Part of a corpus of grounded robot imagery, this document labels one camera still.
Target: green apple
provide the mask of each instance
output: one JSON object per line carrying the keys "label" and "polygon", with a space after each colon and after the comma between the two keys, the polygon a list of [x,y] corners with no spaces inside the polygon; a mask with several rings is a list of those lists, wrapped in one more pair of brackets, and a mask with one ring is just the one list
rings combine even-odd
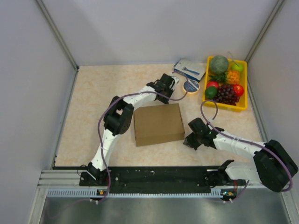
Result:
{"label": "green apple", "polygon": [[244,67],[240,63],[238,63],[238,64],[234,63],[231,67],[231,70],[237,70],[239,72],[243,72]]}

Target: green fruit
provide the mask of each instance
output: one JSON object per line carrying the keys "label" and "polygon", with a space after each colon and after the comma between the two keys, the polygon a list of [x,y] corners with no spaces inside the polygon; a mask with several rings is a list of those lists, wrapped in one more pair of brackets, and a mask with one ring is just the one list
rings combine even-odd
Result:
{"label": "green fruit", "polygon": [[217,94],[217,88],[215,86],[210,86],[205,91],[205,96],[208,99],[213,99]]}
{"label": "green fruit", "polygon": [[239,72],[243,72],[244,67],[240,63],[238,63],[238,64],[234,63],[231,67],[231,70],[237,70]]}
{"label": "green fruit", "polygon": [[217,55],[212,58],[209,68],[211,72],[216,75],[220,75],[228,70],[229,62],[225,56]]}

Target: round container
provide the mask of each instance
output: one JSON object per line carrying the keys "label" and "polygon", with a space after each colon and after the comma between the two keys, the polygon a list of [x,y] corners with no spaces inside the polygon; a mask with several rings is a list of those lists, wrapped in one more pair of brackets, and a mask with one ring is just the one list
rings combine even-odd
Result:
{"label": "round container", "polygon": [[185,81],[183,85],[184,92],[188,89],[188,94],[197,93],[199,90],[199,83],[195,80],[189,79],[189,84]]}

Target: yellow plastic crate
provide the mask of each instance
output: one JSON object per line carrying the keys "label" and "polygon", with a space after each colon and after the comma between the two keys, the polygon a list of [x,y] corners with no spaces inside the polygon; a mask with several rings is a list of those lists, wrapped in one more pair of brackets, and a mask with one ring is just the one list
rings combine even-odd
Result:
{"label": "yellow plastic crate", "polygon": [[[207,83],[210,81],[210,77],[209,77],[209,65],[210,65],[210,61],[212,60],[214,56],[209,56],[207,58],[207,64],[206,64],[206,79],[205,79],[205,88],[204,91],[206,90],[206,85]],[[229,59],[229,68],[232,66],[232,59]],[[236,103],[236,106],[233,105],[227,105],[227,104],[221,104],[221,103],[217,103],[218,107],[221,109],[226,109],[226,110],[230,110],[230,111],[236,111],[236,112],[240,112],[240,111],[244,111],[247,109],[247,63],[245,61],[239,61],[239,60],[235,60],[237,63],[242,64],[244,67],[244,71],[241,72],[240,75],[240,85],[243,86],[244,88],[244,94],[240,97],[240,101],[238,103]],[[205,101],[207,98],[205,96],[205,94],[203,94],[202,97],[202,101]],[[212,102],[206,102],[205,106],[212,106],[215,107],[215,104]]]}

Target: green melon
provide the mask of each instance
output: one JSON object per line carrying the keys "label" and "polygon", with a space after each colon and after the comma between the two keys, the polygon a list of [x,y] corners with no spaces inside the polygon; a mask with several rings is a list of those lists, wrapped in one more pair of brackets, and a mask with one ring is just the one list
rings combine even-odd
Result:
{"label": "green melon", "polygon": [[223,74],[228,70],[229,62],[225,56],[217,55],[212,58],[209,68],[215,75]]}

